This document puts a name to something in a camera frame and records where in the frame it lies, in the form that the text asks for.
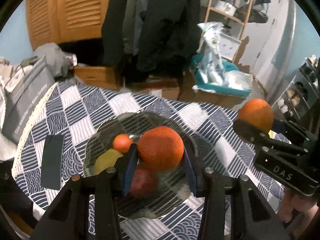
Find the wooden louvered door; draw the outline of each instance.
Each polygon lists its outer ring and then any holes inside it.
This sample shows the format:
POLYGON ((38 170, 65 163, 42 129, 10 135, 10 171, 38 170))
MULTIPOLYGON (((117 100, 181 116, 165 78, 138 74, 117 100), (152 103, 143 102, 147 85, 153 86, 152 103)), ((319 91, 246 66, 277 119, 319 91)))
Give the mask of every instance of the wooden louvered door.
POLYGON ((101 37, 109 0, 57 0, 61 42, 101 37))
POLYGON ((57 0, 26 0, 26 17, 33 49, 48 42, 60 42, 57 0))

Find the coat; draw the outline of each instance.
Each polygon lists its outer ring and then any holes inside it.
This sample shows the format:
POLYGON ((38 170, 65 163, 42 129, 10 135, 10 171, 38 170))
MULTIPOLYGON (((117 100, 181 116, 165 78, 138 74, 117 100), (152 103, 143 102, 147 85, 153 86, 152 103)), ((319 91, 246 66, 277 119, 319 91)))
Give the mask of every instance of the coat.
MULTIPOLYGON (((105 64, 119 64, 124 58, 122 27, 126 5, 127 0, 109 0, 101 29, 105 64)), ((139 39, 137 69, 148 72, 188 62, 199 46, 199 18, 199 0, 149 0, 139 39)))

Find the plastic bag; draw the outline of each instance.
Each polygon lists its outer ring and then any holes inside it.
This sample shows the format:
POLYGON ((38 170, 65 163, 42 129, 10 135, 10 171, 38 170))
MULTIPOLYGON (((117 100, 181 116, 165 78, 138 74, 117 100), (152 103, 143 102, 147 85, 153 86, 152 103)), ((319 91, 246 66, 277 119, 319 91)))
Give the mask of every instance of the plastic bag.
POLYGON ((225 84, 233 89, 250 90, 252 85, 251 75, 231 70, 225 74, 225 84))
POLYGON ((208 83, 219 86, 223 85, 226 73, 219 51, 222 26, 223 23, 219 22, 198 24, 198 27, 203 31, 198 52, 204 54, 203 59, 198 64, 199 70, 202 72, 202 75, 207 77, 208 83))

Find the blue wall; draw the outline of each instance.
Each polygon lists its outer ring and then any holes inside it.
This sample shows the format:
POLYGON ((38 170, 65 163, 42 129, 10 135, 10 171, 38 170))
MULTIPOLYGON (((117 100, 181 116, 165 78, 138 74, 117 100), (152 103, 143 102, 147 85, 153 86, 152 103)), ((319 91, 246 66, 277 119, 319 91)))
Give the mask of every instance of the blue wall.
POLYGON ((320 37, 312 23, 297 5, 296 31, 293 40, 293 53, 285 79, 290 82, 301 67, 305 57, 320 57, 320 37))
POLYGON ((0 32, 0 56, 10 60, 11 64, 16 64, 31 57, 32 52, 26 20, 26 0, 24 0, 0 32))

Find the teal plastic bin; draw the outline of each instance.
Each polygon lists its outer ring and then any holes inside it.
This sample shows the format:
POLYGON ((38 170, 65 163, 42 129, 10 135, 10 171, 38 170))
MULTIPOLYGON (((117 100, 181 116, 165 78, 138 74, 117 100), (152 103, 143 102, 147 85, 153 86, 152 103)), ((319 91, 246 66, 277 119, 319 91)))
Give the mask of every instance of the teal plastic bin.
MULTIPOLYGON (((203 58, 203 55, 201 53, 198 53, 198 54, 194 55, 191 60, 191 69, 194 72, 196 84, 199 88, 205 89, 205 90, 212 90, 213 93, 225 94, 225 95, 230 95, 230 96, 237 96, 237 97, 241 97, 241 98, 247 98, 248 95, 250 95, 251 90, 239 90, 239 89, 204 83, 199 70, 195 67, 198 64, 198 62, 200 62, 202 60, 202 58, 203 58)), ((223 64, 224 69, 227 72, 231 71, 231 70, 240 71, 237 68, 237 66, 233 63, 223 61, 222 64, 223 64)))

